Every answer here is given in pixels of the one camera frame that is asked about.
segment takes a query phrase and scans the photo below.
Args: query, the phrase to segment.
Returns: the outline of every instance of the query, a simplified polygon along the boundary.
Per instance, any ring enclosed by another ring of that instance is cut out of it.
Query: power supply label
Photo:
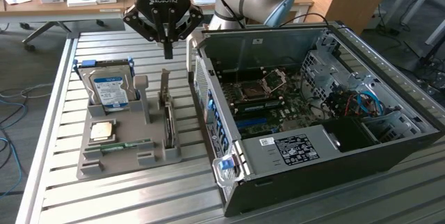
[[[318,153],[304,134],[275,140],[275,145],[287,165],[318,159]]]
[[[127,92],[121,88],[121,77],[96,78],[93,80],[101,104],[108,108],[119,108],[128,104]]]

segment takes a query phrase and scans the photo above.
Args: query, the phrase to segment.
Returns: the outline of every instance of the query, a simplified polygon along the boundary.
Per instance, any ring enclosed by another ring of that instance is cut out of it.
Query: metal table
[[[179,44],[175,58],[164,60],[161,50],[136,33],[83,33],[67,40],[17,223],[434,223],[445,219],[445,140],[411,154],[389,172],[224,218],[186,79],[188,48]],[[87,93],[71,63],[75,58],[128,56],[135,72],[148,74],[148,96],[159,89],[160,68],[171,71],[184,161],[79,181]]]

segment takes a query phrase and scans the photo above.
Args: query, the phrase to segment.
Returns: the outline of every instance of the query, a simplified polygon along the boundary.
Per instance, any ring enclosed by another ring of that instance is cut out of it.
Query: barcode sticker
[[[119,12],[120,9],[100,9],[100,12]]]
[[[262,144],[262,146],[275,144],[275,142],[272,141],[272,137],[268,137],[268,138],[264,138],[264,139],[259,139],[259,143]]]

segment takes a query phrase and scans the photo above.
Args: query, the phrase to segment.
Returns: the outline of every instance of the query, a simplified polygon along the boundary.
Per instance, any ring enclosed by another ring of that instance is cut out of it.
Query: power cable
[[[381,12],[381,4],[378,4],[378,15],[379,15],[381,24],[382,24],[382,27],[383,27],[383,33],[379,32],[379,30],[375,30],[377,34],[389,38],[389,39],[393,39],[397,42],[397,45],[390,46],[389,48],[381,50],[379,53],[382,53],[382,52],[389,51],[393,48],[397,48],[397,47],[402,46],[402,42],[395,37],[386,34],[386,25],[385,25],[385,22],[383,22],[383,17],[382,17],[382,12]]]
[[[278,27],[282,27],[283,25],[288,24],[291,21],[294,21],[295,19],[300,18],[300,17],[304,17],[304,16],[308,16],[308,15],[315,15],[318,17],[322,18],[323,22],[326,23],[326,26],[329,26],[329,23],[327,23],[327,20],[326,18],[319,14],[319,13],[306,13],[303,15],[299,15],[298,17],[294,17],[291,20],[288,20],[286,23],[280,24]]]
[[[402,18],[405,17],[409,9],[411,8],[411,6],[414,5],[414,3],[417,2],[417,0],[411,0],[411,2],[409,3],[407,7],[406,7],[406,10],[403,12],[403,14],[401,15],[401,17],[398,18],[398,24],[403,27],[403,30],[410,32],[411,29],[409,28],[409,26],[406,24],[402,23]]]

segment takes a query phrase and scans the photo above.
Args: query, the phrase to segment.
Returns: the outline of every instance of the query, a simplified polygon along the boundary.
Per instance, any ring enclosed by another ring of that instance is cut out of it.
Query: hard drive
[[[84,60],[75,70],[83,81],[91,105],[103,105],[105,111],[123,110],[137,99],[132,85],[132,59]]]

